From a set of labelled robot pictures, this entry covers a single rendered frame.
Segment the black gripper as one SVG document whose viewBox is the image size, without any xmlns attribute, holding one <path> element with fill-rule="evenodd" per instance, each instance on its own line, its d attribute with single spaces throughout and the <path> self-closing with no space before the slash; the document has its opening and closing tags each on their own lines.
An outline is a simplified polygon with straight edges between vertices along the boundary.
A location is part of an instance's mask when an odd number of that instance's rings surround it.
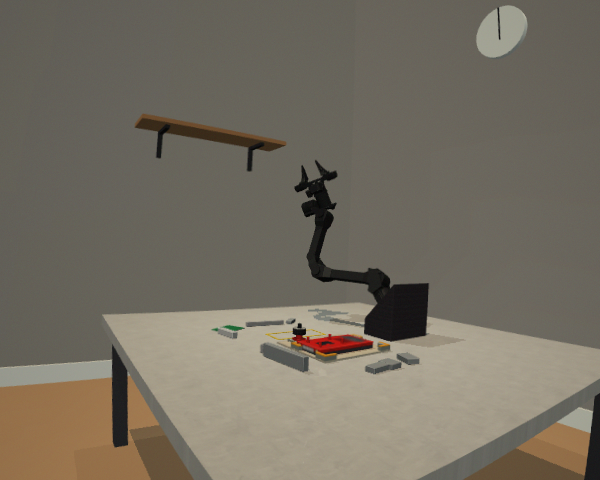
<svg viewBox="0 0 600 480">
<path fill-rule="evenodd" d="M 297 192 L 300 192 L 300 191 L 302 191 L 302 190 L 305 190 L 305 189 L 306 189 L 308 186 L 312 186 L 312 185 L 314 185 L 314 183 L 315 183 L 315 184 L 316 184 L 316 183 L 319 183 L 319 184 L 320 184 L 320 183 L 322 183 L 322 182 L 324 183 L 324 180 L 327 180 L 327 181 L 329 181 L 329 180 L 332 180 L 332 179 L 334 179 L 334 178 L 336 178 L 336 177 L 337 177 L 337 175 L 338 175 L 338 174 L 337 174 L 337 171 L 336 171 L 336 170 L 335 170 L 335 171 L 332 171 L 332 172 L 330 172 L 330 170 L 329 170 L 329 171 L 327 171 L 327 170 L 326 170 L 326 169 L 325 169 L 323 166 L 321 166 L 321 165 L 320 165 L 320 164 L 319 164 L 317 161 L 315 161 L 315 163 L 316 163 L 316 165 L 317 165 L 317 167 L 318 167 L 318 169 L 319 169 L 319 171 L 320 171 L 320 175 L 322 175 L 323 177 L 320 177 L 320 178 L 318 178 L 318 179 L 315 179 L 315 180 L 313 180 L 313 181 L 310 181 L 310 182 L 308 182 L 307 180 L 309 180 L 309 179 L 308 179 L 308 176 L 307 176 L 307 174 L 306 174 L 305 168 L 304 168 L 304 166 L 303 166 L 303 165 L 301 165 L 301 169 L 302 169 L 302 179 L 301 179 L 301 182 L 299 182 L 299 184 L 298 184 L 298 185 L 296 185 L 296 186 L 294 187 L 294 188 L 295 188 L 295 190 L 296 190 Z M 329 173 L 329 172 L 330 172 L 330 173 Z M 320 181 L 320 182 L 318 182 L 318 181 Z M 312 183 L 313 183 L 313 184 L 312 184 Z M 326 192 L 326 193 L 325 193 L 325 192 Z M 315 197 L 316 199 L 318 199 L 318 198 L 321 198 L 321 197 L 324 197 L 324 196 L 328 195 L 326 187 L 325 187 L 325 192 L 317 193 L 316 195 L 314 195 L 314 197 Z"/>
</svg>

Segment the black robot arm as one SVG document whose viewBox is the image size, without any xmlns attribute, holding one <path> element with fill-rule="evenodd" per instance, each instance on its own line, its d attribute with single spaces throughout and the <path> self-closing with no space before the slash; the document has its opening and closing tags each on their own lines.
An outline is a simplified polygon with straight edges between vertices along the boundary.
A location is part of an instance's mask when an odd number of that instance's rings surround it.
<svg viewBox="0 0 600 480">
<path fill-rule="evenodd" d="M 325 192 L 324 183 L 316 183 L 308 187 L 306 195 L 308 198 L 313 194 Z M 326 192 L 325 192 L 326 193 Z M 307 260 L 311 269 L 312 277 L 322 281 L 331 282 L 334 280 L 368 285 L 367 291 L 373 294 L 377 303 L 390 289 L 390 279 L 383 272 L 369 268 L 368 272 L 353 272 L 344 270 L 335 270 L 326 267 L 320 259 L 320 253 L 323 246 L 327 230 L 330 228 L 334 216 L 328 209 L 335 209 L 337 203 L 331 203 L 329 195 L 302 203 L 301 208 L 304 216 L 309 217 L 315 214 L 315 231 L 307 254 Z"/>
</svg>

